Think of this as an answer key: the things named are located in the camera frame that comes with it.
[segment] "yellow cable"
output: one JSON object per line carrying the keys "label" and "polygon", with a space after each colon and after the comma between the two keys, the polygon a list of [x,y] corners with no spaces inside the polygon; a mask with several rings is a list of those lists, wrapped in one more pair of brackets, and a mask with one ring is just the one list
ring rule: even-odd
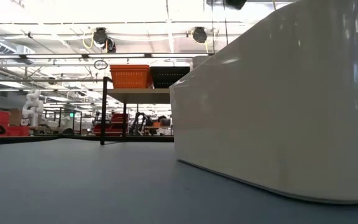
{"label": "yellow cable", "polygon": [[84,36],[83,36],[83,38],[82,38],[82,44],[83,44],[84,47],[86,47],[87,49],[90,49],[90,48],[92,48],[92,46],[93,46],[93,34],[94,34],[94,32],[92,32],[91,46],[87,46],[87,44],[85,43],[85,33],[84,33]]}

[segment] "shelf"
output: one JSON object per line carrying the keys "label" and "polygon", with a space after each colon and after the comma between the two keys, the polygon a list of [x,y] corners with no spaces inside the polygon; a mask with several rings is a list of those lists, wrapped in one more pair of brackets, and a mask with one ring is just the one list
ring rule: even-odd
{"label": "shelf", "polygon": [[160,126],[160,127],[155,127],[155,126],[146,126],[144,128],[155,128],[155,129],[158,129],[158,128],[171,128],[171,126]]}
{"label": "shelf", "polygon": [[121,103],[169,104],[169,89],[113,89],[108,95]]}

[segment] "orange basket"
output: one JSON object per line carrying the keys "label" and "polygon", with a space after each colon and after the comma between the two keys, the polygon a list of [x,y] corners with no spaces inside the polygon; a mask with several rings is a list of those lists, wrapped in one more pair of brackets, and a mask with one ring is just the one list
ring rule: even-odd
{"label": "orange basket", "polygon": [[148,65],[110,65],[114,88],[153,88]]}

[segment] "metal beam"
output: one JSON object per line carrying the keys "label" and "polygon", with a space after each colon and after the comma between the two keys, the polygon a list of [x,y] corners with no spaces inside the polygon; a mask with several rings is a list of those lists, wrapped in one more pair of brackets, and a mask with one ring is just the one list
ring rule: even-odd
{"label": "metal beam", "polygon": [[[73,24],[72,22],[45,22],[44,25],[45,26],[83,26],[83,25],[98,25],[98,24],[166,24],[166,21],[149,21],[149,22],[76,22],[75,24]],[[172,21],[172,23],[189,23],[189,24],[200,24],[200,23],[211,23],[211,21]],[[236,24],[243,24],[242,21],[228,21],[227,23],[236,23]],[[0,22],[0,26],[4,26],[4,25],[12,25],[11,23],[5,23],[5,22]],[[38,23],[36,22],[15,22],[14,25],[19,25],[19,26],[34,26],[34,25],[38,25]]]}
{"label": "metal beam", "polygon": [[0,81],[4,81],[4,82],[21,82],[21,83],[32,83],[32,82],[103,82],[103,79],[98,79],[98,80],[92,80],[92,79],[87,79],[87,80],[72,80],[72,79],[63,79],[63,80],[0,80]]}
{"label": "metal beam", "polygon": [[13,75],[13,76],[15,76],[15,77],[24,78],[23,75],[20,75],[20,74],[18,74],[18,73],[16,73],[16,72],[12,72],[12,71],[10,71],[10,70],[8,70],[8,69],[1,68],[1,67],[0,67],[0,72],[3,73],[3,74],[5,74],[5,75]]}
{"label": "metal beam", "polygon": [[169,16],[169,6],[168,6],[168,0],[165,0],[166,2],[166,7],[167,7],[167,27],[168,27],[168,41],[169,41],[169,49],[171,51],[171,53],[175,52],[175,46],[173,44],[173,35],[172,35],[172,30],[171,30],[171,19]]}
{"label": "metal beam", "polygon": [[1,54],[0,60],[10,59],[36,59],[36,60],[47,60],[47,59],[115,59],[115,58],[193,58],[195,56],[205,56],[213,54],[204,53],[116,53],[116,54]]}
{"label": "metal beam", "polygon": [[34,75],[35,73],[37,73],[39,70],[41,70],[42,69],[42,67],[39,67],[36,71],[34,71],[33,73],[31,73],[31,75],[29,75],[29,77],[28,78],[30,78],[32,75]]}

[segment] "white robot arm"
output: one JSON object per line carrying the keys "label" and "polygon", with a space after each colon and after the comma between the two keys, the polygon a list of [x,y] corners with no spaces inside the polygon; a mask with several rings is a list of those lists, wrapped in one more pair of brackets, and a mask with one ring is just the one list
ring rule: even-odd
{"label": "white robot arm", "polygon": [[41,115],[44,111],[44,103],[39,100],[40,94],[40,90],[32,90],[25,97],[26,103],[23,106],[22,115],[24,119],[31,118],[31,126],[38,125],[38,115]]}

